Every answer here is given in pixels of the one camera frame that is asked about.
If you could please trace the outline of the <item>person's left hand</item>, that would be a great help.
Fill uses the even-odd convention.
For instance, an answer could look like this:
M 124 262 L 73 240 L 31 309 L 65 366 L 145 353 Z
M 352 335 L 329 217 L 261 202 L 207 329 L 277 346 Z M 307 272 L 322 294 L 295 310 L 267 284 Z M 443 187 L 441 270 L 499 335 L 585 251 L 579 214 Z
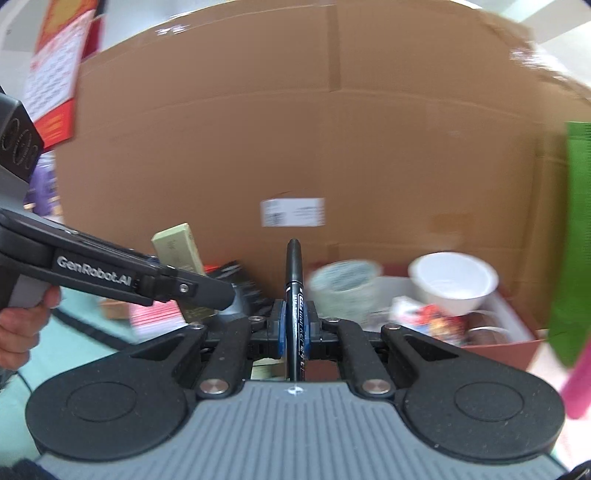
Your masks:
M 48 324 L 51 310 L 61 300 L 61 290 L 52 286 L 35 307 L 5 308 L 0 315 L 0 365 L 17 371 L 30 358 L 30 351 L 38 344 L 41 330 Z

